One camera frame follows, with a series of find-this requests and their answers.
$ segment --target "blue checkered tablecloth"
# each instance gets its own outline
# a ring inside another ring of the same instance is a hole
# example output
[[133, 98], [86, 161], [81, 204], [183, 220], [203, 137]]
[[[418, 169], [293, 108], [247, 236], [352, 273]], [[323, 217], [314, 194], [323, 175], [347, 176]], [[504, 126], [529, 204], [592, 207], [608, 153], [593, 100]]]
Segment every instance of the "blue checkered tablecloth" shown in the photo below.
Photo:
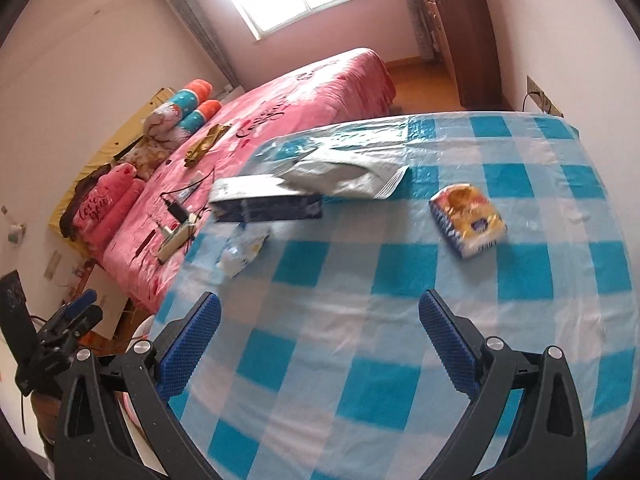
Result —
[[[593, 476], [628, 419], [639, 315], [618, 223], [577, 132], [519, 113], [385, 118], [270, 141], [243, 173], [318, 144], [410, 169], [389, 200], [327, 200], [322, 220], [274, 223], [230, 280], [215, 265], [233, 226], [203, 228], [152, 333], [204, 290], [219, 294], [222, 324], [170, 401], [203, 454], [225, 480], [419, 478], [468, 403], [418, 321], [418, 297], [434, 287], [485, 336], [563, 348]], [[428, 208], [458, 182], [482, 189], [509, 228], [466, 261]], [[480, 469], [495, 463], [517, 401], [514, 392]]]

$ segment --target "pink blanket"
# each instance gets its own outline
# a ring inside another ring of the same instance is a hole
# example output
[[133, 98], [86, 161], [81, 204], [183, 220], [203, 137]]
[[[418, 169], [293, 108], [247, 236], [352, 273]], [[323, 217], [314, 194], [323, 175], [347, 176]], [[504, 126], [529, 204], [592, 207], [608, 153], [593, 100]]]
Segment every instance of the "pink blanket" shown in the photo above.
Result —
[[[191, 211], [199, 210], [207, 203], [212, 179], [237, 174], [267, 140], [318, 126], [386, 116], [395, 96], [383, 61], [372, 50], [359, 48], [295, 70], [225, 105], [154, 173], [104, 251], [102, 266], [133, 300], [157, 312], [185, 251], [181, 249], [162, 266], [156, 259], [162, 237], [149, 215], [164, 225], [174, 224], [159, 193], [187, 186], [195, 171], [207, 174], [215, 166], [215, 175], [208, 176], [185, 202]], [[187, 150], [213, 124], [233, 127], [188, 170], [184, 167]], [[206, 218], [204, 214], [200, 225]]]

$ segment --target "metal screw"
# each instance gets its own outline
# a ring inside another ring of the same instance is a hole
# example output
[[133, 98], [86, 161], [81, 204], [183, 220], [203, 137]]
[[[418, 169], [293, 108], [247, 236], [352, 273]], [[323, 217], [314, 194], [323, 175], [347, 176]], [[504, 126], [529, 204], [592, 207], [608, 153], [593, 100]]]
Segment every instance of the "metal screw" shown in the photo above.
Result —
[[133, 345], [133, 351], [136, 354], [144, 354], [149, 352], [151, 348], [151, 343], [149, 341], [138, 341], [135, 345]]
[[486, 345], [491, 350], [502, 350], [504, 348], [504, 342], [499, 337], [490, 337], [486, 340]]
[[548, 352], [553, 359], [559, 359], [562, 357], [562, 350], [557, 346], [550, 346]]
[[79, 350], [78, 353], [76, 354], [78, 361], [86, 361], [90, 356], [91, 356], [91, 350], [89, 350], [88, 348], [83, 348]]

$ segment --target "white power strip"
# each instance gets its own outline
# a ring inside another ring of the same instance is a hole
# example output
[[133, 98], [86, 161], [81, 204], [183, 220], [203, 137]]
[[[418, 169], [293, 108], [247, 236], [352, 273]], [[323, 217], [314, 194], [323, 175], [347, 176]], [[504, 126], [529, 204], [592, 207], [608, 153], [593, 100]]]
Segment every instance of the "white power strip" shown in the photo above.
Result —
[[158, 249], [158, 261], [161, 264], [171, 258], [194, 235], [197, 220], [198, 217], [191, 213], [189, 219], [175, 228], [166, 240], [162, 242]]

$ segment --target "snack package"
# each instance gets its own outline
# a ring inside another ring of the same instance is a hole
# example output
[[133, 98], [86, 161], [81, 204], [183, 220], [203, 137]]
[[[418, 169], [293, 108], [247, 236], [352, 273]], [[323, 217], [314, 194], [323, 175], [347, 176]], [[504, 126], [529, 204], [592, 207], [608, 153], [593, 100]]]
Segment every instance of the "snack package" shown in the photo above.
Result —
[[463, 258], [494, 246], [507, 234], [500, 213], [471, 184], [442, 188], [429, 200], [431, 212], [447, 240]]

